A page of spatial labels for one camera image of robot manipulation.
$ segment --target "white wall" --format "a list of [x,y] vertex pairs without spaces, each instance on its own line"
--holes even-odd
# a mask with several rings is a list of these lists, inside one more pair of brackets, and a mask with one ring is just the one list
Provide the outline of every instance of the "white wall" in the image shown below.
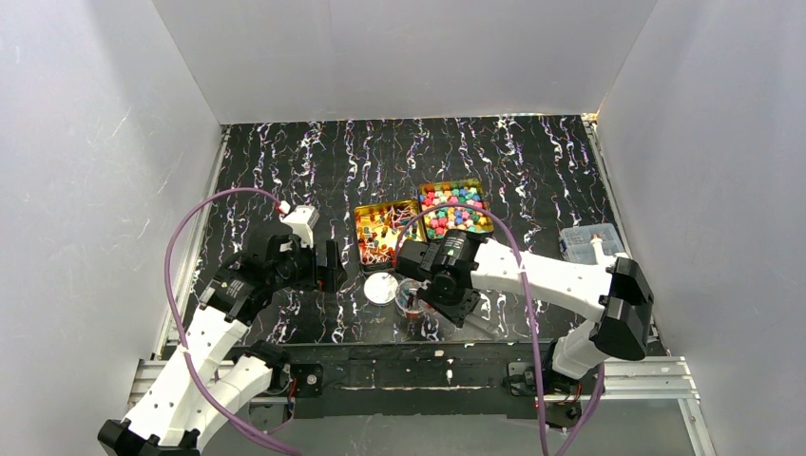
[[104,454],[220,128],[147,0],[0,6],[0,453]]
[[605,101],[624,228],[723,455],[806,445],[806,3],[661,0]]
[[595,112],[656,0],[154,0],[222,124]]

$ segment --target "cable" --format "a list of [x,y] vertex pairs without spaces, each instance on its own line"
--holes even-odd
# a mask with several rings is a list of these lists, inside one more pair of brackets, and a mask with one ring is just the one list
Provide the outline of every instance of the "cable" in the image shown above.
[[291,390],[288,391],[288,412],[294,413],[294,403],[291,402],[291,398],[294,397],[294,392],[297,390],[297,379],[294,379],[294,383],[291,384]]
[[515,392],[517,392],[518,394],[520,394],[522,396],[535,397],[536,396],[535,391],[529,391],[529,390],[523,389],[521,387],[518,387],[516,385],[512,385],[513,381],[517,382],[517,383],[522,383],[521,381],[519,381],[519,379],[513,379],[512,378],[512,377],[515,377],[515,376],[517,376],[517,375],[510,375],[508,377],[504,377],[504,381],[502,382],[503,385],[504,385],[504,388],[507,388],[510,391],[515,391]]
[[294,379],[291,378],[291,374],[289,374],[288,375],[288,381],[285,382],[285,386],[282,387],[282,389],[279,389],[277,391],[268,391],[267,394],[270,395],[270,396],[279,396],[279,395],[283,394],[285,391],[288,390],[288,387],[291,386],[292,381],[294,381]]
[[294,417],[293,417],[293,416],[292,416],[291,418],[289,418],[289,419],[285,420],[283,423],[281,423],[279,426],[275,427],[274,429],[266,431],[266,433],[268,433],[268,434],[274,434],[274,433],[275,433],[275,432],[277,432],[278,430],[280,430],[280,429],[285,428],[286,426],[288,426],[288,424],[289,424],[289,423],[291,423],[292,421],[294,421]]
[[582,383],[580,383],[579,387],[577,387],[577,394],[574,396],[574,400],[571,402],[571,404],[578,403],[580,397],[582,397]]
[[565,399],[563,399],[562,401],[558,402],[558,403],[557,403],[557,405],[558,405],[558,406],[567,406],[567,405],[568,405],[567,400],[568,400],[568,399],[570,399],[570,398],[571,398],[571,391],[569,391],[569,392],[566,394],[566,398],[565,398]]
[[168,246],[165,249],[165,263],[164,263],[164,280],[165,280],[165,293],[168,296],[168,307],[171,309],[171,314],[174,318],[174,324],[176,324],[177,332],[179,333],[179,341],[180,345],[184,348],[184,363],[187,365],[188,373],[190,374],[190,378],[193,380],[194,385],[196,388],[199,389],[199,393],[204,399],[213,406],[213,409],[217,410],[221,415],[225,416],[230,423],[232,423],[233,427],[238,430],[244,437],[246,437],[249,441],[254,442],[261,447],[271,449],[273,451],[287,454],[287,455],[294,455],[300,456],[302,453],[301,451],[284,444],[283,442],[275,439],[269,433],[264,433],[263,431],[253,427],[252,425],[246,423],[245,421],[241,420],[235,413],[229,411],[225,406],[221,405],[215,397],[210,393],[207,389],[207,386],[204,384],[199,377],[199,374],[196,373],[196,368],[193,366],[193,359],[190,356],[190,352],[187,346],[187,335],[184,325],[182,324],[182,316],[179,312],[179,306],[177,306],[176,299],[174,298],[173,294],[173,285],[171,284],[171,254],[173,254],[174,246],[176,245],[177,239],[179,238],[180,234],[182,233],[182,229],[184,226],[187,225],[187,222],[190,221],[193,216],[195,216],[204,206],[209,204],[212,201],[221,199],[223,197],[227,197],[229,195],[233,195],[236,193],[257,193],[260,195],[265,196],[269,200],[272,200],[277,206],[280,206],[280,200],[277,199],[271,193],[259,189],[259,188],[252,188],[252,187],[239,187],[239,188],[231,188],[229,190],[224,190],[219,192],[212,197],[209,197],[199,204],[196,204],[193,209],[188,212],[184,218],[179,222],[176,230],[174,230],[174,234],[171,236],[171,239],[168,241]]
[[[512,249],[512,254],[515,255],[515,259],[518,262],[518,269],[520,270],[521,275],[521,285],[524,287],[524,296],[526,297],[527,301],[527,314],[529,320],[529,326],[531,329],[531,347],[532,347],[532,355],[534,356],[534,381],[537,386],[537,404],[538,404],[538,421],[539,421],[539,430],[540,430],[540,447],[543,450],[544,456],[549,456],[548,452],[548,438],[546,432],[546,403],[544,400],[544,391],[543,391],[543,369],[541,365],[541,356],[540,356],[540,343],[537,337],[538,334],[538,326],[537,326],[537,318],[534,312],[534,303],[532,302],[531,297],[531,287],[529,287],[529,281],[527,272],[523,267],[523,259],[521,257],[521,251],[518,248],[518,243],[515,241],[515,236],[512,235],[512,232],[507,228],[507,225],[498,217],[496,217],[492,212],[488,211],[487,209],[482,209],[475,206],[470,206],[469,204],[464,204],[461,202],[448,202],[436,205],[434,207],[430,207],[425,211],[417,214],[416,216],[412,217],[408,223],[400,230],[400,234],[397,235],[397,243],[394,246],[395,254],[400,252],[400,244],[403,243],[403,237],[405,236],[406,232],[409,231],[412,226],[417,223],[418,220],[422,219],[426,216],[426,214],[445,209],[449,207],[462,207],[471,211],[476,211],[483,214],[485,217],[488,217],[490,220],[495,222],[501,231],[504,232],[504,235],[507,237],[507,241],[509,242],[509,247]],[[593,393],[590,396],[590,402],[588,403],[585,411],[583,412],[582,416],[580,417],[580,421],[577,423],[570,434],[568,434],[567,440],[563,443],[560,449],[557,451],[556,456],[563,456],[566,453],[568,447],[570,447],[571,442],[574,441],[577,434],[579,433],[582,425],[590,418],[590,415],[599,406],[599,400],[602,398],[602,392],[605,388],[605,366],[599,365],[599,377],[596,379],[596,386],[593,387]]]

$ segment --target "metal tin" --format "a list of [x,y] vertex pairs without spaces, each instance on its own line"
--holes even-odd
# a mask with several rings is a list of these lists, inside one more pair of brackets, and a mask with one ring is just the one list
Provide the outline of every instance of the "metal tin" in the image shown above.
[[[478,179],[448,180],[448,181],[445,181],[445,182],[424,183],[424,184],[420,185],[419,186],[419,195],[417,195],[417,201],[420,204],[420,210],[425,211],[426,207],[425,207],[425,204],[424,204],[424,202],[425,202],[424,197],[426,197],[429,194],[429,192],[446,191],[446,190],[452,191],[454,189],[459,190],[459,191],[464,189],[464,190],[467,191],[470,188],[475,188],[476,189],[475,194],[479,196],[479,202],[481,202],[482,208],[489,210],[489,203],[487,202],[487,198],[486,198],[484,189],[481,186],[481,181],[478,180]],[[433,213],[428,214],[426,216],[426,218],[428,218],[429,221],[424,220],[423,224],[424,224],[425,229],[426,229],[426,237],[429,240],[436,240],[436,239],[442,238],[444,235],[437,235],[437,234],[432,235],[432,232],[430,231],[431,227],[429,226],[430,220],[433,219],[432,215],[433,215]],[[484,217],[484,221],[485,221],[484,223],[481,223],[479,225],[476,225],[475,222],[474,222],[473,226],[476,226],[476,230],[478,230],[478,231],[476,231],[476,233],[490,233],[491,234],[493,232],[492,220],[490,220],[489,218]]]
[[[379,202],[355,209],[355,235],[361,272],[371,274],[393,268],[393,250],[399,229],[420,213],[416,199]],[[409,238],[426,240],[422,220],[414,225]]]

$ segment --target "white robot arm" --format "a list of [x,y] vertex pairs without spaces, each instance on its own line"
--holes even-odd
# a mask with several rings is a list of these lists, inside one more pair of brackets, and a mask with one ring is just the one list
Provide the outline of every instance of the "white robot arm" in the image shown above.
[[[610,356],[643,359],[654,301],[637,262],[606,256],[600,239],[591,243],[596,265],[521,252],[532,296],[585,318],[556,341],[545,366],[574,380]],[[511,249],[459,230],[449,230],[439,243],[405,241],[395,270],[426,283],[418,296],[459,327],[475,308],[478,290],[523,294]]]
[[[299,206],[282,224],[253,229],[243,251],[229,257],[202,293],[180,347],[144,398],[122,421],[108,420],[98,440],[115,456],[198,456],[226,418],[202,397],[185,364],[189,352],[196,373],[210,379],[224,356],[246,334],[258,313],[283,288],[335,293],[346,280],[338,246],[314,244],[318,212]],[[266,342],[246,351],[234,368],[214,382],[212,396],[236,412],[267,391],[287,355]]]

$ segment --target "marble-patterned surface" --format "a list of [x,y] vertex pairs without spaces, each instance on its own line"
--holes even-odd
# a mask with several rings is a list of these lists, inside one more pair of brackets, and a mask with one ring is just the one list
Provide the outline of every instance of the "marble-patterned surface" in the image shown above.
[[[407,323],[393,306],[363,295],[353,210],[361,204],[410,198],[428,181],[475,177],[491,210],[532,253],[560,258],[562,228],[613,222],[605,188],[578,116],[414,119],[233,125],[218,189],[264,188],[320,212],[315,234],[336,239],[349,281],[336,295],[282,292],[256,320],[245,343],[379,343],[488,339],[441,316]],[[214,205],[195,275],[198,294],[221,261],[239,249],[249,227],[276,214],[259,196]],[[500,233],[500,241],[505,241]],[[564,335],[575,315],[540,304],[540,334]],[[523,298],[486,292],[476,309],[506,339],[528,338]]]

